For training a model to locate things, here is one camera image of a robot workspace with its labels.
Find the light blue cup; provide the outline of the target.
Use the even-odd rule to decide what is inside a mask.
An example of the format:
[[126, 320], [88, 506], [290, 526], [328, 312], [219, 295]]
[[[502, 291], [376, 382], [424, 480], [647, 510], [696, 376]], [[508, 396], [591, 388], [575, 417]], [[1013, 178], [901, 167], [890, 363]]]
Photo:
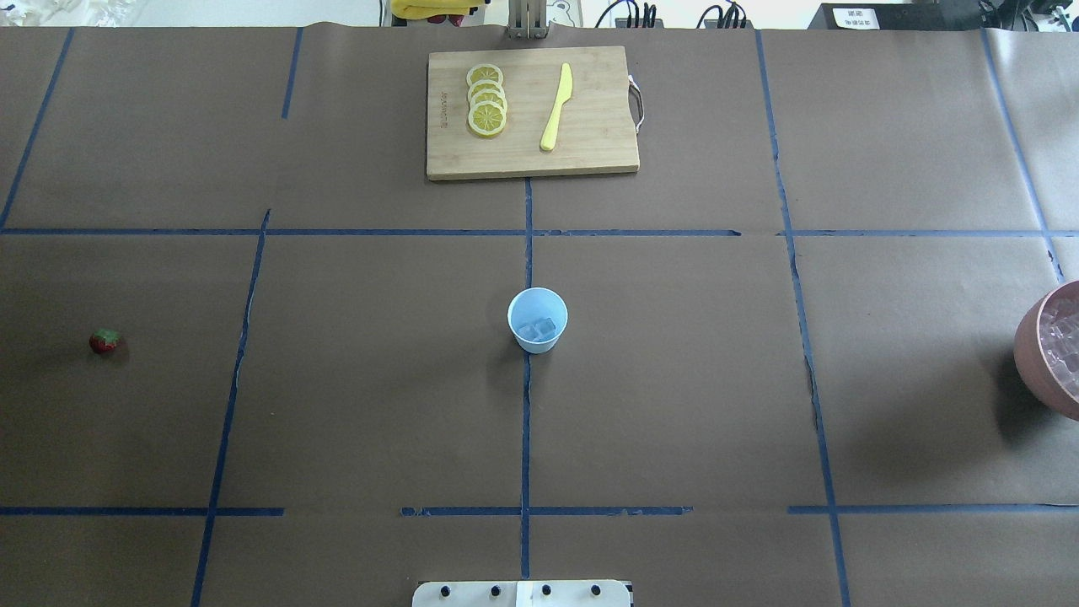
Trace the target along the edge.
[[530, 287], [510, 300], [507, 323], [521, 349], [529, 354], [547, 353], [566, 329], [569, 308], [551, 289]]

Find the black power strip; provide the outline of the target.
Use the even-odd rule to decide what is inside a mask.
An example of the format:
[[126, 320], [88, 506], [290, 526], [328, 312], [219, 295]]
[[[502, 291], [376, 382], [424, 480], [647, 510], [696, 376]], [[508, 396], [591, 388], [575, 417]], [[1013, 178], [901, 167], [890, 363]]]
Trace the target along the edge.
[[996, 8], [982, 1], [847, 1], [821, 3], [809, 30], [966, 31], [997, 27]]

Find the crumpled clear plastic bags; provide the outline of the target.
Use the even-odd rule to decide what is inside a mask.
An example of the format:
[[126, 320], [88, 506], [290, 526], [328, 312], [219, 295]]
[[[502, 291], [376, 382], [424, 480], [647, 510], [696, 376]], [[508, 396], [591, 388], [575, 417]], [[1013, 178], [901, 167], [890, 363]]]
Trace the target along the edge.
[[2, 27], [124, 27], [146, 1], [1, 1]]

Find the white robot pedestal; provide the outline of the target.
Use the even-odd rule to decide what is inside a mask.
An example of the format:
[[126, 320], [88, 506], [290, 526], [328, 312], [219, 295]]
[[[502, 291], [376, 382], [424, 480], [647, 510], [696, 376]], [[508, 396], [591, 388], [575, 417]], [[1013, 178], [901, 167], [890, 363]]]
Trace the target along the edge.
[[633, 606], [631, 583], [615, 579], [429, 581], [412, 606]]

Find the pink bowl of ice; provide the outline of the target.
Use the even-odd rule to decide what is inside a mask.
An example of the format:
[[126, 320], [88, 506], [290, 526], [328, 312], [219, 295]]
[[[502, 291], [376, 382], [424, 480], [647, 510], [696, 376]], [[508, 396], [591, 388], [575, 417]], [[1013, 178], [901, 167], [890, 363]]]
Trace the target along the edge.
[[1015, 330], [1014, 361], [1026, 387], [1044, 406], [1078, 419], [1076, 296], [1078, 282], [1046, 293]]

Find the yellow plastic knife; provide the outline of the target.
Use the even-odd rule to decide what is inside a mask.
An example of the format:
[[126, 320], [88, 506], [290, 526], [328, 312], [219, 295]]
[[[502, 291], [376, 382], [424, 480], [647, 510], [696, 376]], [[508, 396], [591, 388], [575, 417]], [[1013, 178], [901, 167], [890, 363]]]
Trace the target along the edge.
[[550, 153], [556, 148], [562, 111], [566, 101], [572, 98], [573, 84], [572, 67], [569, 63], [563, 63], [560, 69], [558, 86], [556, 86], [556, 96], [552, 101], [550, 116], [548, 116], [542, 137], [540, 138], [540, 150], [544, 151], [544, 153]]

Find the yellow cloth bag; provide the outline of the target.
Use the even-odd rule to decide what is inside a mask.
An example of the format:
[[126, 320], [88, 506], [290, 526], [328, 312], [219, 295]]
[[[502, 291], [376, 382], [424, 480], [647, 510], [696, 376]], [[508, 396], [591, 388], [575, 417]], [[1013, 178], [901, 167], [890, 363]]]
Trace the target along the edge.
[[474, 14], [478, 8], [490, 1], [390, 1], [390, 12], [397, 19], [419, 22], [434, 19], [434, 23], [450, 20], [459, 26], [465, 16]]

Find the lemon slice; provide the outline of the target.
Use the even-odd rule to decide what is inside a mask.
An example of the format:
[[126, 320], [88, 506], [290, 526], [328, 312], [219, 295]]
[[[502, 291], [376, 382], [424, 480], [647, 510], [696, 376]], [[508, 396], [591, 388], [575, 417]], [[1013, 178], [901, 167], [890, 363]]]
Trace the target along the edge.
[[493, 138], [502, 134], [508, 123], [508, 112], [506, 114], [501, 114], [497, 107], [490, 106], [489, 108], [481, 107], [473, 114], [467, 115], [467, 126], [473, 134], [483, 137]]
[[470, 97], [469, 113], [476, 112], [481, 107], [489, 108], [497, 107], [501, 114], [506, 114], [507, 112], [507, 99], [502, 91], [497, 89], [481, 89], [475, 93]]
[[481, 101], [505, 104], [505, 91], [496, 80], [481, 79], [470, 85], [469, 102], [472, 105], [481, 104]]
[[504, 73], [494, 64], [477, 64], [470, 67], [466, 73], [466, 83], [473, 88], [480, 82], [493, 82], [496, 86], [502, 86]]

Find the red strawberry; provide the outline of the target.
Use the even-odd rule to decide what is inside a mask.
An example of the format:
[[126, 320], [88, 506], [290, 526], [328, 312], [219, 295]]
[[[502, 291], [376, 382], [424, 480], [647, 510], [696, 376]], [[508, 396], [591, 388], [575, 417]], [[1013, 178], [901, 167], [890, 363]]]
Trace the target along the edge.
[[88, 348], [96, 354], [114, 351], [122, 342], [122, 334], [118, 330], [99, 328], [88, 336]]

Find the bamboo cutting board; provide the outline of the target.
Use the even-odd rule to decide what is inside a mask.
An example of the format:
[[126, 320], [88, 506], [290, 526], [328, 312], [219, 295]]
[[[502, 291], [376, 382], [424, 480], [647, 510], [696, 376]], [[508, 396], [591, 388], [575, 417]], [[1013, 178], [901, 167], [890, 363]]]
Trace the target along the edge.
[[[540, 150], [560, 69], [569, 63], [572, 98], [564, 105], [558, 141]], [[466, 73], [477, 64], [504, 73], [508, 123], [483, 138], [467, 126]], [[636, 173], [636, 120], [624, 46], [435, 51], [427, 69], [427, 178], [482, 180], [556, 175]]]

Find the clear ice cube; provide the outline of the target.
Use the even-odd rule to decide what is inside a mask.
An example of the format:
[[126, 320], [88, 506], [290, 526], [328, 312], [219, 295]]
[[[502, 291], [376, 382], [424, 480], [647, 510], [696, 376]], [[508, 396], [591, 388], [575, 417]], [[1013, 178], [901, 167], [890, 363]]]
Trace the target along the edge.
[[518, 326], [515, 330], [515, 335], [529, 342], [542, 341], [542, 331], [540, 331], [540, 326], [536, 322]]
[[543, 318], [536, 321], [540, 326], [540, 331], [542, 331], [542, 341], [550, 341], [558, 334], [559, 327], [551, 318]]

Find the aluminium frame post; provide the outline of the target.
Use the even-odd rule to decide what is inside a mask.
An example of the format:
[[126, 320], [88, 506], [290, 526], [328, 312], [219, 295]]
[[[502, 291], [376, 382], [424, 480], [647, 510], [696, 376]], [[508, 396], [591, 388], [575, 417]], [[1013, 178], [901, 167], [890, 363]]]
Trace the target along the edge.
[[543, 40], [549, 33], [547, 1], [507, 1], [507, 37], [510, 40]]

